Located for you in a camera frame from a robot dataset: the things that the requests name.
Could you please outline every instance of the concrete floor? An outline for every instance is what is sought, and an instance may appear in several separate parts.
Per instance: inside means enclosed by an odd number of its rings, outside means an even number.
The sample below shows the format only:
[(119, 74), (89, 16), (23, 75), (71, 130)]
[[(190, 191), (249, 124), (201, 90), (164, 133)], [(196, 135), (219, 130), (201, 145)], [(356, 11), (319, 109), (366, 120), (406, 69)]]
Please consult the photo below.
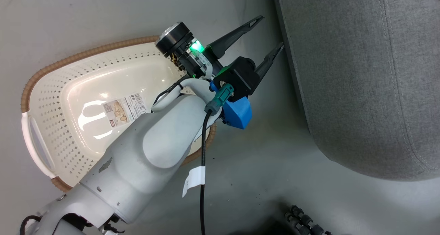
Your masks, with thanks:
[[(40, 68), (99, 45), (160, 34), (182, 20), (208, 44), (241, 23), (266, 19), (240, 39), (222, 62), (246, 56), (261, 62), (281, 41), (273, 0), (0, 0), (0, 226), (17, 232), (21, 220), (60, 196), (30, 158), (20, 127), (20, 96)], [(329, 161), (317, 149), (296, 105), (285, 55), (251, 97), (246, 130), (219, 124), (207, 152), (208, 234), (255, 234), (280, 203), (296, 204), (334, 234), (436, 234), (440, 179), (377, 180)], [(182, 199), (193, 161), (179, 169), (126, 234), (199, 234), (199, 190)], [(98, 234), (87, 230), (88, 234)]]

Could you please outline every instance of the white basket handle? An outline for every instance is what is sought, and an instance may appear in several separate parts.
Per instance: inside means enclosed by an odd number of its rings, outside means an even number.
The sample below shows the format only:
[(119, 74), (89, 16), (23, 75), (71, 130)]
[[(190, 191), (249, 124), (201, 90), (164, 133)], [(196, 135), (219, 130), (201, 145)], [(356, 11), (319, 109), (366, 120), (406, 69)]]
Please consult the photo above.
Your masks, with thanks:
[[(31, 132), (31, 123), (34, 128), (34, 135), (36, 135), (36, 138), (33, 137)], [(41, 135), (40, 130), (38, 129), (38, 126), (35, 122), (35, 120), (29, 115), (29, 112), (23, 113), (22, 117), (22, 130), (23, 130), (23, 137), (25, 139), (26, 147), (29, 151), (30, 156), (32, 157), (35, 164), (40, 168), (40, 170), (47, 175), (48, 177), (55, 178), (55, 165), (53, 163), (53, 160), (48, 153), (46, 144), (44, 143), (43, 136)], [(41, 144), (41, 149), (43, 152), (39, 152), (37, 150), (37, 146), (35, 145), (35, 139), (38, 140), (38, 142)]]

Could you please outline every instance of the robotic arm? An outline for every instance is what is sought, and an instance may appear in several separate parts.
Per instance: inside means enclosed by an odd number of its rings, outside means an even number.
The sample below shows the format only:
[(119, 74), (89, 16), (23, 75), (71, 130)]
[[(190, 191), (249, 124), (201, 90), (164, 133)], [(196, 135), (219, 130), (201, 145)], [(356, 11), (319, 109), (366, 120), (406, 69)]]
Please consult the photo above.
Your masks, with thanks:
[[(192, 142), (206, 130), (205, 118), (207, 126), (220, 118), (227, 125), (244, 129), (252, 117), (247, 97), (283, 44), (258, 67), (243, 57), (226, 67), (218, 59), (262, 19), (254, 18), (206, 48), (182, 22), (168, 28), (155, 45), (189, 77), (171, 86), (153, 105), (152, 113), (134, 121), (79, 184), (48, 206), (27, 234), (78, 235), (83, 234), (84, 226), (98, 227), (107, 235), (122, 233), (111, 227), (110, 221), (120, 219), (130, 224), (140, 215), (176, 172)], [(182, 95), (180, 91), (186, 86), (196, 95)]]

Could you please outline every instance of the white plastic basket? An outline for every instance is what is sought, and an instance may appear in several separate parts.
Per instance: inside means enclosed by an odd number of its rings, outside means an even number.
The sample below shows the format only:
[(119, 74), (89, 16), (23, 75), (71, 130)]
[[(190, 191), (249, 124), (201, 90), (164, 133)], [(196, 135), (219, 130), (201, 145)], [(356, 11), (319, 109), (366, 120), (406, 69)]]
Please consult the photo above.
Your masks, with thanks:
[[(185, 74), (154, 47), (156, 39), (89, 50), (45, 67), (29, 80), (22, 96), (23, 135), (32, 159), (60, 190), (75, 186), (136, 112), (149, 112), (157, 95)], [(120, 115), (115, 105), (127, 105), (131, 97), (137, 110), (125, 108)], [(105, 109), (106, 104), (115, 110)], [(214, 134), (212, 126), (207, 144)], [(186, 162), (200, 155), (200, 145), (193, 143)]]

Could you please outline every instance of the cable tag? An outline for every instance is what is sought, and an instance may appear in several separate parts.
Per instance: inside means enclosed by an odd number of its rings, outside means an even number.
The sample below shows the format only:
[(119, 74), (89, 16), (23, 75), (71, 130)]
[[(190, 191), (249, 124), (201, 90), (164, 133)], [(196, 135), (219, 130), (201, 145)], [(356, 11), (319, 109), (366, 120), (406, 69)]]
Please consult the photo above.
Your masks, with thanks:
[(205, 166), (199, 166), (192, 170), (185, 180), (184, 191), (182, 193), (182, 198), (185, 197), (189, 188), (205, 184)]

